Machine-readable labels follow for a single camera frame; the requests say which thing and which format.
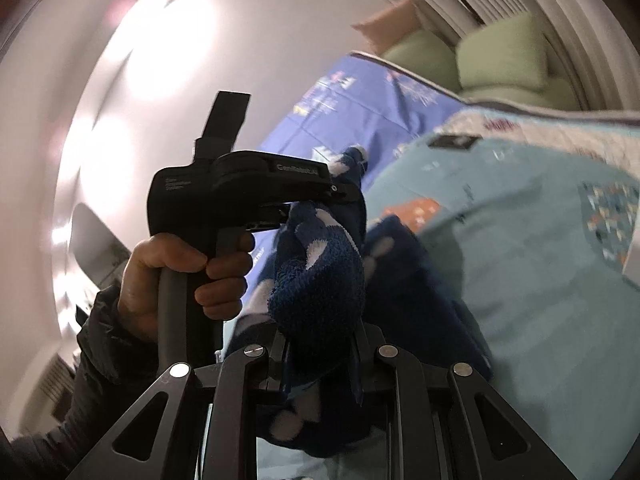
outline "finger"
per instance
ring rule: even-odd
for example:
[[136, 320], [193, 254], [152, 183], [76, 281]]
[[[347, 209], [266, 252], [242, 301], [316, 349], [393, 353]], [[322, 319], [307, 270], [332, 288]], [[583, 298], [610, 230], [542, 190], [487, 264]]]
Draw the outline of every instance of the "finger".
[[209, 319], [217, 319], [229, 321], [235, 318], [242, 310], [242, 303], [240, 300], [229, 301], [228, 303], [217, 304], [213, 306], [203, 307], [205, 316]]
[[132, 258], [145, 267], [169, 267], [177, 272], [197, 272], [207, 265], [204, 254], [169, 233], [160, 233], [140, 242]]
[[245, 292], [244, 278], [227, 278], [198, 287], [195, 298], [202, 306], [213, 306], [239, 300]]
[[249, 231], [245, 231], [242, 233], [240, 239], [238, 240], [238, 250], [243, 253], [250, 253], [255, 249], [255, 238], [254, 235]]
[[219, 258], [212, 258], [207, 264], [207, 276], [212, 280], [223, 278], [240, 278], [245, 276], [254, 266], [248, 253], [234, 253]]

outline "metal bolt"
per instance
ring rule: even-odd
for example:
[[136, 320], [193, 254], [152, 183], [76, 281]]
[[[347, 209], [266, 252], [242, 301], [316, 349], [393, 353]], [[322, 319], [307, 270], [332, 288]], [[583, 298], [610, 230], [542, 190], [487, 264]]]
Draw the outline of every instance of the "metal bolt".
[[393, 345], [382, 345], [378, 348], [378, 353], [382, 355], [382, 357], [396, 357], [398, 355], [398, 349]]
[[169, 375], [171, 375], [171, 377], [180, 378], [188, 374], [189, 370], [191, 369], [189, 368], [188, 364], [178, 363], [171, 367], [171, 369], [169, 370]]
[[244, 348], [244, 355], [247, 357], [260, 357], [263, 353], [264, 348], [257, 344], [252, 344]]
[[466, 363], [456, 363], [453, 365], [453, 373], [460, 377], [469, 377], [474, 372], [474, 369]]

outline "pillow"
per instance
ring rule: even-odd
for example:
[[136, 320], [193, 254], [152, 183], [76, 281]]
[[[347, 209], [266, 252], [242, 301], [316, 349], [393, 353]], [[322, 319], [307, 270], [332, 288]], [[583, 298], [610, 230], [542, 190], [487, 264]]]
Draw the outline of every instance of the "pillow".
[[575, 96], [574, 89], [567, 80], [561, 77], [550, 77], [549, 85], [542, 92], [542, 95], [558, 110], [564, 110], [565, 112], [580, 111], [580, 103]]
[[533, 92], [517, 86], [481, 86], [463, 90], [460, 97], [465, 99], [503, 99], [521, 105], [555, 108], [553, 103], [541, 92]]
[[414, 2], [400, 0], [388, 9], [351, 27], [367, 38], [374, 54], [380, 55], [422, 26]]
[[533, 14], [500, 20], [463, 38], [458, 71], [464, 89], [495, 85], [545, 89], [545, 39]]
[[409, 34], [382, 58], [452, 92], [460, 91], [456, 55], [430, 30], [420, 29]]

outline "logo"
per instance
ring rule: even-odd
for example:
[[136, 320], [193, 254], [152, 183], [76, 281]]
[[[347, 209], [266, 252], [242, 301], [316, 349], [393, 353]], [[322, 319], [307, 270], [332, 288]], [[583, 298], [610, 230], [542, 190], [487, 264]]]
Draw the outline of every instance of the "logo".
[[308, 175], [320, 175], [315, 168], [299, 168], [297, 166], [283, 166], [282, 164], [276, 164], [276, 168], [280, 171], [293, 171], [295, 173], [305, 173]]

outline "blue towel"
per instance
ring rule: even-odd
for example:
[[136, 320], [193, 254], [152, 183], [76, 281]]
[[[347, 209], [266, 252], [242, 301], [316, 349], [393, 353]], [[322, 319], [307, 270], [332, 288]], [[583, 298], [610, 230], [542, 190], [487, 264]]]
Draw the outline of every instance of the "blue towel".
[[[330, 164], [334, 182], [358, 186], [366, 169], [358, 147]], [[294, 204], [229, 346], [269, 347], [276, 328], [289, 341], [289, 400], [258, 409], [257, 436], [328, 457], [370, 433], [376, 413], [356, 403], [345, 362], [360, 319], [424, 363], [463, 361], [489, 379], [488, 360], [461, 311], [397, 217], [366, 233], [362, 196], [343, 205]]]

